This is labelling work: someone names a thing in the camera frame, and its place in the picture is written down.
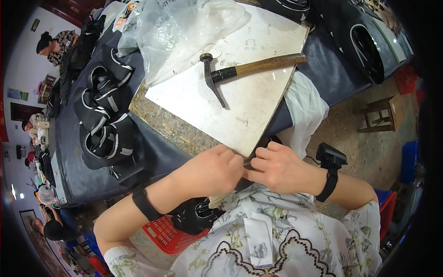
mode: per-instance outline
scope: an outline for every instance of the wrist strap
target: wrist strap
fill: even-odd
[[[151,205],[143,186],[139,186],[134,190],[132,193],[132,200],[137,208],[144,214],[144,216],[149,219],[149,221],[154,221],[164,216],[157,212],[157,210]]]
[[[326,199],[331,195],[334,191],[335,186],[338,181],[338,173],[336,169],[328,169],[328,175],[326,180],[326,185],[323,188],[322,193],[317,196],[317,201],[325,202]]]

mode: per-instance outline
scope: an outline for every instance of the white floral blouse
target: white floral blouse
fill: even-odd
[[[312,195],[280,195],[255,183],[228,195],[221,206],[227,212],[169,270],[119,246],[104,256],[111,272],[116,277],[375,276],[381,267],[376,202],[338,221],[317,212]]]

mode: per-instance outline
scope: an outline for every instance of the white wall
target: white wall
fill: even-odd
[[[31,26],[35,19],[39,19],[40,23],[37,30],[32,32]],[[77,34],[80,34],[80,29],[68,21],[43,8],[36,8],[17,40],[4,79],[3,106],[9,142],[2,142],[2,144],[4,147],[3,150],[9,151],[10,156],[10,160],[5,159],[4,167],[8,186],[10,187],[11,184],[14,184],[17,194],[17,200],[13,200],[12,206],[16,212],[18,222],[22,221],[19,211],[34,209],[37,217],[42,218],[42,216],[39,212],[39,205],[33,195],[33,188],[26,185],[26,183],[31,184],[29,178],[34,179],[35,174],[24,165],[24,159],[18,160],[16,158],[16,145],[29,145],[30,137],[27,132],[22,130],[20,121],[11,121],[10,103],[14,102],[22,105],[44,107],[44,105],[37,104],[38,95],[34,95],[32,91],[37,88],[38,83],[42,82],[47,74],[55,77],[58,77],[59,74],[58,67],[53,66],[46,57],[36,54],[36,48],[41,34],[45,31],[50,31],[52,27],[52,37],[66,30],[75,30]],[[8,87],[28,92],[28,100],[22,101],[8,98]],[[24,199],[20,199],[20,193],[25,195]],[[29,238],[25,227],[21,227],[21,231],[25,234],[25,237]],[[50,246],[57,257],[61,258],[53,242],[50,242]],[[71,276],[76,276],[72,270],[69,273]]]

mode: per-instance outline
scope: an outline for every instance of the ceiling light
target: ceiling light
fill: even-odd
[[[11,184],[11,188],[12,188],[12,195],[14,196],[14,199],[17,200],[16,191],[14,190],[13,184]]]

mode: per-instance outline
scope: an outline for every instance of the concrete floor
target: concrete floor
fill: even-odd
[[[374,188],[388,190],[400,174],[402,146],[416,139],[415,124],[418,114],[416,94],[401,97],[404,119],[396,132],[357,133],[357,130],[364,128],[366,123],[363,115],[354,115],[353,111],[363,108],[366,103],[396,94],[399,94],[399,91],[394,79],[391,78],[380,86],[332,107],[328,117],[312,135],[306,149],[307,154],[315,157],[319,143],[326,142],[348,158],[348,165],[343,166],[341,173],[363,179]],[[309,158],[304,160],[314,164]],[[316,205],[322,213],[334,218],[341,218],[345,213],[337,204],[328,201],[316,202]],[[132,236],[131,241],[147,259],[160,268],[169,269],[176,259],[176,256],[163,254],[142,230]]]

